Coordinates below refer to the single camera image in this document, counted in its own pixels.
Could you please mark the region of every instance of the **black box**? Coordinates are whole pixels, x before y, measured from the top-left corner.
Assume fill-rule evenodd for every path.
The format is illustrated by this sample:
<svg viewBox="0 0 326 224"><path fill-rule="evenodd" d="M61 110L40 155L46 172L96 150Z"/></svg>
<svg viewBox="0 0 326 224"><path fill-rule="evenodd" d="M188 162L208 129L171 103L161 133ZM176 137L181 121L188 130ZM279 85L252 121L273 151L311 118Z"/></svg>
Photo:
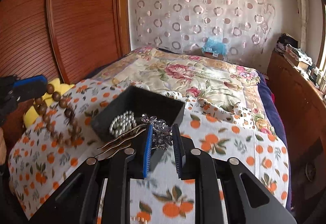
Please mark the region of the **black box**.
<svg viewBox="0 0 326 224"><path fill-rule="evenodd" d="M145 113L148 117L156 116L158 119L165 120L168 126L175 123L180 126L185 103L135 86L129 86L92 120L92 128L103 142L108 142L114 138L109 133L109 127L116 116L127 110L134 112L135 119L140 118ZM163 153L164 151L161 149L152 152L151 171L156 167Z"/></svg>

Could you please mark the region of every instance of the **wooden cabinet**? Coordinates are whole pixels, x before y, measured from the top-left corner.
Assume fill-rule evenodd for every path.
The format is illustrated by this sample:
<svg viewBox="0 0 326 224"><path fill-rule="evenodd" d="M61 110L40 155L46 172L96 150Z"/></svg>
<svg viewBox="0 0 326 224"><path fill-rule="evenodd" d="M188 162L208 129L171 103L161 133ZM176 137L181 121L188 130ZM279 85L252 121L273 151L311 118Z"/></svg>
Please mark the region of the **wooden cabinet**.
<svg viewBox="0 0 326 224"><path fill-rule="evenodd" d="M319 138L326 150L326 105L321 93L282 56L273 52L267 75L283 121L291 162Z"/></svg>

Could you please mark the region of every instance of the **floral blanket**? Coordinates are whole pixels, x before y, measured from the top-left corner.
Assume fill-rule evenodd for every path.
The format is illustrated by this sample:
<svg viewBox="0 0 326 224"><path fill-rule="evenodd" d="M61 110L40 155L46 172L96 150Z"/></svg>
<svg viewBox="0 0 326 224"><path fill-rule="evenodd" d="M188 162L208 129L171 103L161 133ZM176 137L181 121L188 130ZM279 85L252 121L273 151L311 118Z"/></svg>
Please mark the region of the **floral blanket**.
<svg viewBox="0 0 326 224"><path fill-rule="evenodd" d="M128 85L184 101L182 135L214 158L237 157L285 205L287 150L264 118L255 70L142 48L95 78L79 82L65 94L82 127L82 137L71 148L52 142L39 117L9 154L10 182L28 219L87 157L97 154L102 142L90 121ZM47 114L55 130L68 136L67 119L58 104L52 104ZM178 179L173 149L169 148L148 178L131 181L131 223L194 223L194 183ZM216 195L221 198L227 223L221 185L220 189Z"/></svg>

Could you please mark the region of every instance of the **silver rivet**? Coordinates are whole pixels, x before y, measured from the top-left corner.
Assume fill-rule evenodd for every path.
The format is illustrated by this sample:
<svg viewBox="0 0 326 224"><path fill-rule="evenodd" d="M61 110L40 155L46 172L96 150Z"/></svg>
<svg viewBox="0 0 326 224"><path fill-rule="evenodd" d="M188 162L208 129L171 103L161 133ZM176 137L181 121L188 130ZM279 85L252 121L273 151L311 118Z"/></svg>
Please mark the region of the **silver rivet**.
<svg viewBox="0 0 326 224"><path fill-rule="evenodd" d="M232 164L232 165L238 165L239 164L239 160L237 158L231 158L229 160L229 162Z"/></svg>
<svg viewBox="0 0 326 224"><path fill-rule="evenodd" d="M127 155L131 155L135 152L135 150L133 148L126 148L124 150L124 152L127 154Z"/></svg>
<svg viewBox="0 0 326 224"><path fill-rule="evenodd" d="M86 163L88 164L88 165L93 165L93 164L95 164L96 163L96 159L95 158L88 158L87 159L87 161L86 161Z"/></svg>
<svg viewBox="0 0 326 224"><path fill-rule="evenodd" d="M201 151L199 149L192 149L190 152L193 155L200 155L201 154Z"/></svg>

